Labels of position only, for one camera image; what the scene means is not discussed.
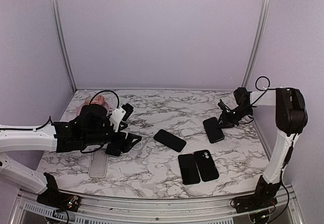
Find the black phone case camera cutouts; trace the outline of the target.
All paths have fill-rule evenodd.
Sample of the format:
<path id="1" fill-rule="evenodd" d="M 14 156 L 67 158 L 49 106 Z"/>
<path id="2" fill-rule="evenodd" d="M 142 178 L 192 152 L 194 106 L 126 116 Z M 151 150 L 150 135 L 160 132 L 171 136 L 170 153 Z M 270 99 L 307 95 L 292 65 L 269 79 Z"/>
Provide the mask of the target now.
<path id="1" fill-rule="evenodd" d="M 218 119 L 211 117 L 203 121 L 203 126 L 211 144 L 224 140 L 225 136 L 219 126 Z"/>

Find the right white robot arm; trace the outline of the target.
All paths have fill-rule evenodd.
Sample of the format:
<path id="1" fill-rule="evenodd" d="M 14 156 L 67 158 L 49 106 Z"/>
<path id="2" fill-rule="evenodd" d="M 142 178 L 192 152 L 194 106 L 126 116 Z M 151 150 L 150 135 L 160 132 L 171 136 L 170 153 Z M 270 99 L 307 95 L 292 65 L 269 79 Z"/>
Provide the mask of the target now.
<path id="1" fill-rule="evenodd" d="M 275 108 L 276 142 L 266 169 L 260 176 L 251 204 L 261 208 L 274 197 L 281 186 L 286 165 L 290 161 L 294 146 L 308 122 L 306 102 L 299 89 L 264 88 L 248 91 L 239 87 L 234 91 L 237 107 L 230 109 L 220 100 L 222 110 L 218 124 L 220 128 L 233 128 L 241 119 L 253 116 L 253 109 L 258 106 Z"/>

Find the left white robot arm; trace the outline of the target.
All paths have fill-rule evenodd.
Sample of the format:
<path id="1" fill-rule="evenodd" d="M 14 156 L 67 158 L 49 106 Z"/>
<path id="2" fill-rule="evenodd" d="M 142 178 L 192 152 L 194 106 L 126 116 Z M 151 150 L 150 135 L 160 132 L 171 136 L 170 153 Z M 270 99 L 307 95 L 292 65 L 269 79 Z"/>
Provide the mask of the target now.
<path id="1" fill-rule="evenodd" d="M 64 202 L 54 176 L 38 173 L 8 157 L 13 151 L 47 151 L 82 154 L 94 153 L 104 146 L 105 153 L 118 156 L 129 152 L 142 137 L 128 133 L 126 120 L 133 112 L 130 104 L 116 108 L 112 113 L 98 104 L 84 105 L 79 115 L 69 122 L 48 120 L 41 126 L 17 128 L 1 127 L 1 175 L 24 189 L 44 198 L 53 206 Z"/>

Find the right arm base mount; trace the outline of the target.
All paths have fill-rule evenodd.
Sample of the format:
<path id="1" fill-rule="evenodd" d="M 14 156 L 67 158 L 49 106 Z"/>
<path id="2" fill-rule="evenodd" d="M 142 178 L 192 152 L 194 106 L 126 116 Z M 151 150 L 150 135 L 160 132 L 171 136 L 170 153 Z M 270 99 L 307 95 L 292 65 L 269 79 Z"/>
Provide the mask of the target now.
<path id="1" fill-rule="evenodd" d="M 233 198 L 231 206 L 236 209 L 236 213 L 244 213 L 275 206 L 277 204 L 275 196 L 280 186 L 280 183 L 258 183 L 253 194 Z"/>

